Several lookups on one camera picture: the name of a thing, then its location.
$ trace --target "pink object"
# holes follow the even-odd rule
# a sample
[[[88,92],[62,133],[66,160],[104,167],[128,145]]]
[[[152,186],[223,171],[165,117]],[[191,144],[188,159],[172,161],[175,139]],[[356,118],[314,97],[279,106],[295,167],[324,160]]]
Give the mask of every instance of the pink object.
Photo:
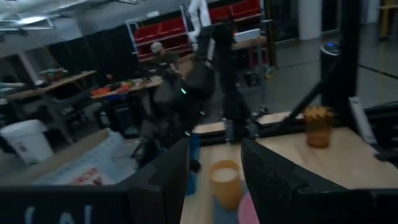
[[[260,224],[250,193],[246,193],[238,208],[239,224]]]

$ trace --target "white bucket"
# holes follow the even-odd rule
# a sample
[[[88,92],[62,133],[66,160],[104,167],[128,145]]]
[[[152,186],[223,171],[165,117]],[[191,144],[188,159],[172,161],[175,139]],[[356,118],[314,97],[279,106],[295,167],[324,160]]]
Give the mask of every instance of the white bucket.
[[[0,133],[26,164],[36,164],[54,155],[43,134],[46,130],[39,120],[30,120],[6,126]]]

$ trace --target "cap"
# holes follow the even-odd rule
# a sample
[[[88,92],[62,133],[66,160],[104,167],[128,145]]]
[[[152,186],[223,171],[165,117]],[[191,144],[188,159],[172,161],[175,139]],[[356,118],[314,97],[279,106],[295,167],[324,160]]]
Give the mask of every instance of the cap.
[[[150,49],[152,53],[156,54],[157,52],[160,52],[162,50],[163,46],[160,42],[154,42],[151,46]]]

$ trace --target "ceiling light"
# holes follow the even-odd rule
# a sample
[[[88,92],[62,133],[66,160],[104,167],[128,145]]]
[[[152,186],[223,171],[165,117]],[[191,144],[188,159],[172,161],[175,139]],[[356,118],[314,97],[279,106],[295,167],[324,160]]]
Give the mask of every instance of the ceiling light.
[[[26,24],[32,24],[35,22],[39,22],[39,21],[42,21],[45,19],[46,19],[46,17],[44,17],[44,16],[34,16],[34,17],[23,18],[20,21],[18,21],[17,23],[20,25],[26,25]]]

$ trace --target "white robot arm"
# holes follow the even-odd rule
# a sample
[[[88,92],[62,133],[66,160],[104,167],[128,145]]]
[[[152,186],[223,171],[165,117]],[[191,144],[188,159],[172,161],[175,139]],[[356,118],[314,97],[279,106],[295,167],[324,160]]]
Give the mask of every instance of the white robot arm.
[[[190,15],[191,23],[194,29],[189,33],[189,39],[193,44],[195,44],[200,33],[200,27],[211,25],[206,0],[191,0],[191,4],[188,7],[188,13]]]

